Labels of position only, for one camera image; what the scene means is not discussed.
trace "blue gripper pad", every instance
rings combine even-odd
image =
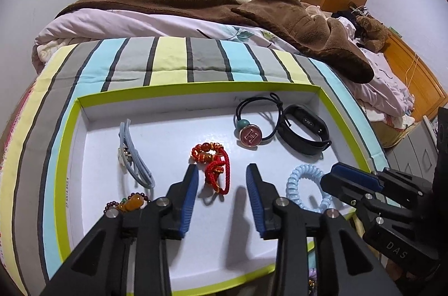
[[[250,166],[247,166],[246,169],[246,186],[250,199],[250,207],[252,208],[252,214],[254,215],[255,228],[260,233],[260,237],[263,238],[266,233],[264,208]]]
[[[194,201],[196,200],[196,193],[198,192],[199,184],[199,172],[198,168],[194,166],[193,175],[191,177],[190,184],[185,194],[185,200],[181,210],[181,224],[179,226],[179,232],[181,237],[185,237],[188,229],[190,228],[191,216],[193,214]]]
[[[333,165],[331,174],[335,174],[351,182],[357,183],[360,186],[368,188],[373,192],[381,192],[382,186],[379,180],[372,174],[368,174],[364,171],[358,170],[352,166],[346,165],[344,163],[336,163]]]

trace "wooden headboard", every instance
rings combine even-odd
[[[397,35],[391,34],[382,49],[392,72],[415,97],[412,116],[421,121],[423,115],[430,120],[437,115],[438,107],[448,103],[448,95],[424,62]]]

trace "round pink pendant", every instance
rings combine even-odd
[[[261,129],[250,124],[240,130],[240,140],[246,147],[255,147],[261,142]]]

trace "drawer handle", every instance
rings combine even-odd
[[[408,163],[408,164],[406,165],[406,167],[405,167],[405,173],[414,175],[414,174],[412,173],[411,166],[409,165],[409,163]]]
[[[423,152],[423,156],[422,156],[422,163],[423,163],[423,165],[425,165],[425,161],[424,161],[425,154],[426,154],[426,157],[428,158],[428,161],[429,161],[429,167],[426,168],[425,171],[428,171],[432,167],[432,162],[431,162],[431,157],[429,157],[428,151],[425,149],[425,151]]]

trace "brown fleece blanket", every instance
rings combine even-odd
[[[347,31],[338,20],[310,17],[299,0],[79,0],[59,15],[81,8],[132,10],[260,27],[303,55],[325,62],[353,82],[368,83],[374,74],[362,52],[349,42]]]

